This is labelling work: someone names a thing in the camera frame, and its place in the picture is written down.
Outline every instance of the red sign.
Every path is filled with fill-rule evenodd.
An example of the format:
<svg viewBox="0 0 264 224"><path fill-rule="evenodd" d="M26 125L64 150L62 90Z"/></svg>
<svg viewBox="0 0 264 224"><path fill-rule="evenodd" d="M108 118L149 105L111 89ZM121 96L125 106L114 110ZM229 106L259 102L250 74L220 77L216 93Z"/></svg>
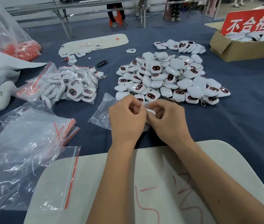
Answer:
<svg viewBox="0 0 264 224"><path fill-rule="evenodd" d="M263 31L264 9L229 12L220 30L223 35L242 30Z"/></svg>

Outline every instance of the cardboard box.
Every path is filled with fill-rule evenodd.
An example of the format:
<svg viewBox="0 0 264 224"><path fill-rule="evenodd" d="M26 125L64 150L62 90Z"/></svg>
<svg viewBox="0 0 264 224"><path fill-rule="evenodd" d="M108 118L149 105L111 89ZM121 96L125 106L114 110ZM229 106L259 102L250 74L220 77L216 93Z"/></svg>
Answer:
<svg viewBox="0 0 264 224"><path fill-rule="evenodd" d="M217 29L210 41L210 50L226 62L264 58L264 41L232 41L219 33L223 22L205 25Z"/></svg>

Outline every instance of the hand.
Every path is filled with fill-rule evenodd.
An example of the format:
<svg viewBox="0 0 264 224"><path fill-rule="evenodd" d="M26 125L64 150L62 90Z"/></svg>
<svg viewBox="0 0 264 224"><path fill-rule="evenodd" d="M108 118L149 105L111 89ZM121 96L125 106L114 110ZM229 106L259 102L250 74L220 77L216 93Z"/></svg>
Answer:
<svg viewBox="0 0 264 224"><path fill-rule="evenodd" d="M156 112L148 112L148 121L152 125L158 137L174 151L176 147L186 145L192 141L185 119L185 111L182 106L162 99L149 103L148 109Z"/></svg>
<svg viewBox="0 0 264 224"><path fill-rule="evenodd" d="M133 95L124 97L109 108L112 144L133 149L145 126L148 111Z"/></svg>

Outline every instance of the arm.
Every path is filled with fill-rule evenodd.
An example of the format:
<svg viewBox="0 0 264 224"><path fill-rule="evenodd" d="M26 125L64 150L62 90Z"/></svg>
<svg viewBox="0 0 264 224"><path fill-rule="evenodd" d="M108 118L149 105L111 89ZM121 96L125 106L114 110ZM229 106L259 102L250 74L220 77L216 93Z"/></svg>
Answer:
<svg viewBox="0 0 264 224"><path fill-rule="evenodd" d="M157 135L179 156L219 224L264 224L264 205L239 185L192 140L183 107L165 100L150 103L148 119Z"/></svg>
<svg viewBox="0 0 264 224"><path fill-rule="evenodd" d="M109 109L112 145L86 224L128 224L130 164L147 110L133 95Z"/></svg>

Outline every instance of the forearm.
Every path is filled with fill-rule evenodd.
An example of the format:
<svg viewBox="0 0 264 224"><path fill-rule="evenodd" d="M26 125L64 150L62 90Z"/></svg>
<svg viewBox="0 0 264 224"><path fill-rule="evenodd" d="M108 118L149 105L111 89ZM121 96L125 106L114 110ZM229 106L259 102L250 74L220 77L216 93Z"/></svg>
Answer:
<svg viewBox="0 0 264 224"><path fill-rule="evenodd" d="M134 145L112 145L86 224L129 223L129 175Z"/></svg>
<svg viewBox="0 0 264 224"><path fill-rule="evenodd" d="M173 149L219 224L264 223L264 205L219 167L192 139L177 143Z"/></svg>

